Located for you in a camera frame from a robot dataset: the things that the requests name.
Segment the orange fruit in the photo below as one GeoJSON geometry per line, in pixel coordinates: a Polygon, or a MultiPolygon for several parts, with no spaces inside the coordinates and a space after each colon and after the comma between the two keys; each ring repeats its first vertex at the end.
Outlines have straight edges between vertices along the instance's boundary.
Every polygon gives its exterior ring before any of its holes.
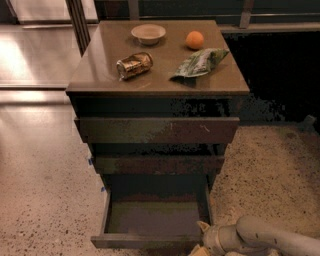
{"type": "Polygon", "coordinates": [[[204,37],[199,31],[191,31],[186,38],[186,45],[193,49],[199,50],[204,42],[204,37]]]}

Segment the concrete floor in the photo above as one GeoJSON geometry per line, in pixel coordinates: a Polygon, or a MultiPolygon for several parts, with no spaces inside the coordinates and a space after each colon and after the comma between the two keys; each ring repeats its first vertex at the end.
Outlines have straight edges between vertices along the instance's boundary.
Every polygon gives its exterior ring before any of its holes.
{"type": "MultiPolygon", "coordinates": [[[[0,86],[67,85],[80,60],[72,30],[62,29],[65,37],[57,40],[56,30],[0,30],[0,86]]],[[[74,117],[64,91],[0,91],[0,256],[147,255],[90,242],[100,230],[106,192],[74,117]]],[[[251,214],[320,237],[320,139],[301,128],[241,124],[211,192],[215,223],[251,214]]]]}

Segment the brown countertop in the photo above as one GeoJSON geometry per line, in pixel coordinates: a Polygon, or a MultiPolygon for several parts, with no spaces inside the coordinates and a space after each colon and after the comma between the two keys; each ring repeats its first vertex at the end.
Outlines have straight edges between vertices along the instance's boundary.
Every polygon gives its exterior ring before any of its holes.
{"type": "Polygon", "coordinates": [[[228,48],[215,21],[102,21],[66,89],[68,95],[104,95],[111,97],[184,97],[245,95],[249,88],[229,53],[196,84],[187,86],[170,81],[179,65],[194,51],[185,46],[192,30],[205,38],[203,48],[228,48]],[[144,23],[163,26],[166,35],[155,46],[143,46],[131,35],[131,30],[144,23]],[[122,81],[116,62],[137,52],[148,52],[154,64],[150,71],[122,81]]]}

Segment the can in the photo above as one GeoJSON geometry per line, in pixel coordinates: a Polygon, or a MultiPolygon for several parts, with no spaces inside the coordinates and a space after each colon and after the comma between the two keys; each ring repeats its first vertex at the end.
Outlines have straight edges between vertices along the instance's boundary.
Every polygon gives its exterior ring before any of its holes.
{"type": "Polygon", "coordinates": [[[117,61],[117,70],[121,79],[144,73],[153,65],[152,56],[147,52],[139,52],[117,61]]]}

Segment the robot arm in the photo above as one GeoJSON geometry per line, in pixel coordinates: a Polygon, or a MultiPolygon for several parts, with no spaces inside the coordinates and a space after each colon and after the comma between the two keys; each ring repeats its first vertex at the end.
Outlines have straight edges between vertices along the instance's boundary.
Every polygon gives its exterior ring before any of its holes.
{"type": "Polygon", "coordinates": [[[292,256],[320,256],[320,240],[281,230],[256,217],[244,216],[229,226],[209,226],[204,222],[198,225],[203,231],[204,247],[200,247],[202,251],[195,247],[192,256],[227,252],[260,256],[268,255],[269,248],[292,256]]]}

